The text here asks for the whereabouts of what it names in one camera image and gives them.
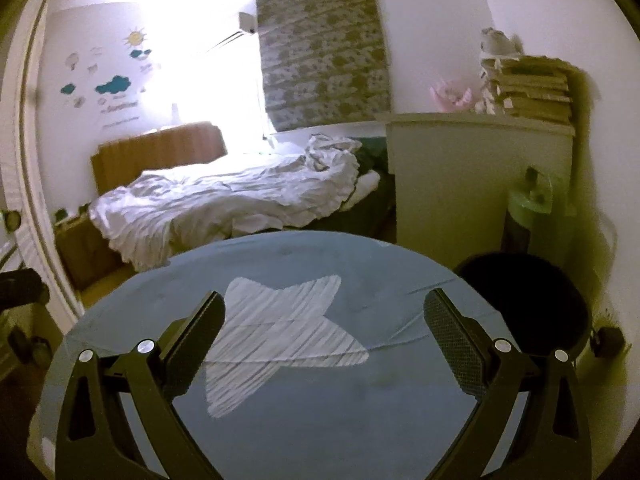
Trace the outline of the black trash bin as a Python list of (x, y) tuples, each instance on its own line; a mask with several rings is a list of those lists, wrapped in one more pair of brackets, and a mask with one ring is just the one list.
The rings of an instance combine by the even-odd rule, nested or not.
[(486, 252), (459, 263), (454, 273), (501, 314), (521, 352), (562, 350), (575, 361), (584, 350), (591, 312), (568, 275), (548, 260)]

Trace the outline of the wooden bedside table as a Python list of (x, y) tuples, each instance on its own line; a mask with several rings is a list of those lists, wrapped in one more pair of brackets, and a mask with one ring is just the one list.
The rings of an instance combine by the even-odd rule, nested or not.
[(120, 253), (114, 252), (88, 214), (56, 224), (54, 242), (65, 272), (77, 290), (84, 290), (126, 266)]

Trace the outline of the white radiator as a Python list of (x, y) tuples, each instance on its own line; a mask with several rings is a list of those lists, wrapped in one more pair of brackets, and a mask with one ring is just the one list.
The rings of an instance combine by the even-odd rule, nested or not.
[(49, 286), (47, 310), (52, 323), (67, 333), (85, 313), (66, 278), (56, 251), (40, 176), (36, 104), (44, 21), (49, 0), (25, 0), (17, 7), (1, 83), (1, 177), (9, 208), (22, 223), (15, 231), (26, 266)]

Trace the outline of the white rumpled duvet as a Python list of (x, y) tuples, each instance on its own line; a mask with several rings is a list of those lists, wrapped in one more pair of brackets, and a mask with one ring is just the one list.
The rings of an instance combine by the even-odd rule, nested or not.
[(95, 200), (89, 218), (122, 260), (151, 270), (217, 240), (329, 217), (356, 191), (360, 146), (316, 133), (299, 153), (145, 170)]

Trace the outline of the brown wooden headboard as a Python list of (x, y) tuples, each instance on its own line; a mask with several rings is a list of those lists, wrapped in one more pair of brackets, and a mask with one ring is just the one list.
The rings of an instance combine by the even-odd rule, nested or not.
[(99, 195), (128, 185), (145, 170), (206, 164), (227, 154), (221, 131), (192, 122), (101, 144), (91, 156)]

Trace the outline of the green air purifier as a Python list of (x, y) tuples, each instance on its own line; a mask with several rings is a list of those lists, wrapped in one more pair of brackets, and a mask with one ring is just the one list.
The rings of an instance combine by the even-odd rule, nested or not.
[(573, 240), (576, 209), (567, 186), (551, 172), (528, 166), (508, 193), (501, 247), (564, 266)]

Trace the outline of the white cabinet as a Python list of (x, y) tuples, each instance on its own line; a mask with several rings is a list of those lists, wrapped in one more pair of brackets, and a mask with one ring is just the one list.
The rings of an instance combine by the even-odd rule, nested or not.
[(377, 118), (395, 177), (397, 243), (449, 269), (499, 249), (508, 193), (528, 167), (570, 182), (571, 126), (474, 113)]

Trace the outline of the stack of books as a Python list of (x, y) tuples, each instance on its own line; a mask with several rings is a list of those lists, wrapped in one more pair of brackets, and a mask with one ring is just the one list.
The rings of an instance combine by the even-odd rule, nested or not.
[(477, 113), (571, 126), (572, 84), (582, 71), (559, 58), (488, 56), (480, 60)]

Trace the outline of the pink plush toy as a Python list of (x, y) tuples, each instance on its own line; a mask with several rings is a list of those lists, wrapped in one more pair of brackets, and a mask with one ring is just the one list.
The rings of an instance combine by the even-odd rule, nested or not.
[(430, 88), (430, 95), (437, 110), (442, 113), (465, 112), (474, 105), (473, 90), (455, 80), (436, 81)]

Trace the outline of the patterned roman blind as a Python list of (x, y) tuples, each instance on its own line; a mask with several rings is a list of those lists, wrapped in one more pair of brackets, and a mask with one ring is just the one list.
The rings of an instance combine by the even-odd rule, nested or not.
[(390, 109), (376, 0), (256, 0), (265, 110), (277, 131), (368, 122)]

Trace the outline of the grey plush toy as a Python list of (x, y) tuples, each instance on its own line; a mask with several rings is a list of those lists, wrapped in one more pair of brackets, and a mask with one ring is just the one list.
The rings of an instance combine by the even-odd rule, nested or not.
[(492, 27), (483, 28), (480, 32), (480, 54), (484, 56), (519, 56), (522, 54), (516, 43), (504, 32)]

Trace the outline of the cloud and sun wall stickers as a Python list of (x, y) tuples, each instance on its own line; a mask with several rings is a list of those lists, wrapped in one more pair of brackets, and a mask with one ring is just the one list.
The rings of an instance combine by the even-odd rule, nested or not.
[(74, 51), (65, 59), (67, 74), (58, 86), (61, 103), (92, 117), (102, 130), (138, 122), (153, 61), (149, 33), (140, 27), (127, 29), (114, 44)]

